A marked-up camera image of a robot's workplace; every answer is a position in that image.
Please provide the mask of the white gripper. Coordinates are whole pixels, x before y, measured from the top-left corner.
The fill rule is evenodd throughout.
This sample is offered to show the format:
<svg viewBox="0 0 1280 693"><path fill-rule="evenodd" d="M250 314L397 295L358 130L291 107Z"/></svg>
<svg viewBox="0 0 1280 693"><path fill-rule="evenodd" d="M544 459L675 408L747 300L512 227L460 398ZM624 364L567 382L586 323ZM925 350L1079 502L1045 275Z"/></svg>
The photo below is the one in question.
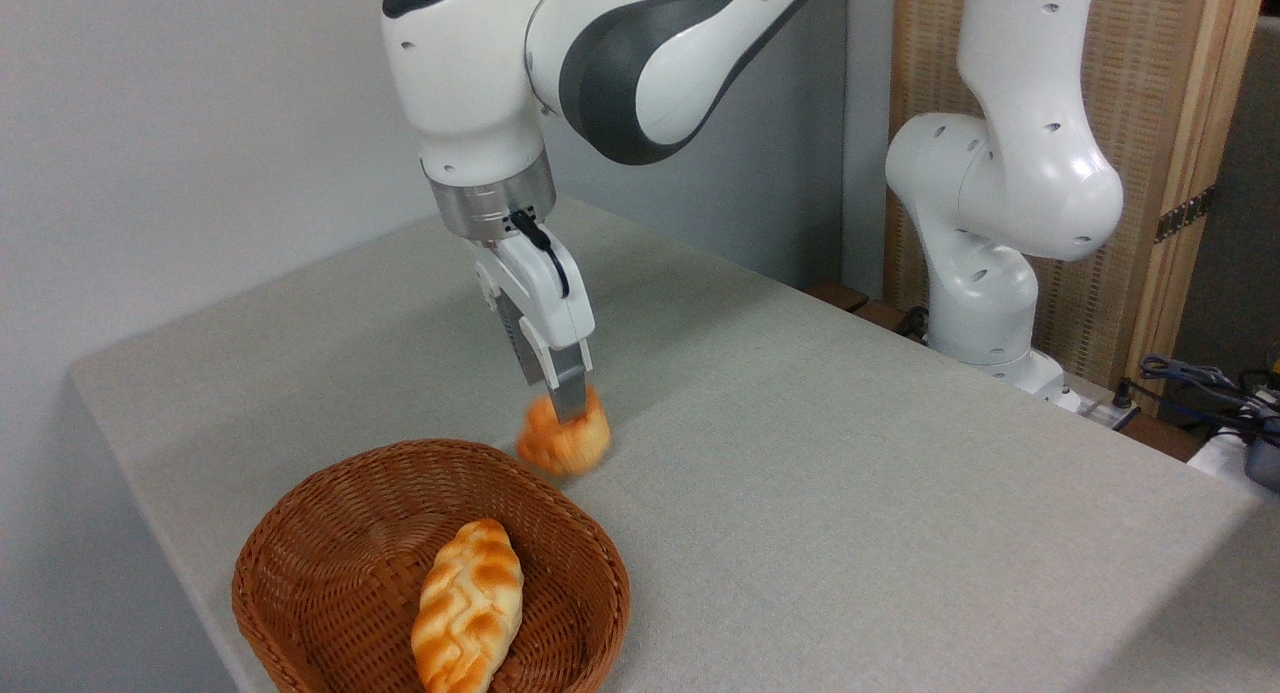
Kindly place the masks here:
<svg viewBox="0 0 1280 693"><path fill-rule="evenodd" d="M526 383L544 383L557 420L570 424L586 412L593 369L586 338L595 320L572 254L554 234L547 238L549 251L516 234L474 242L472 254Z"/></svg>

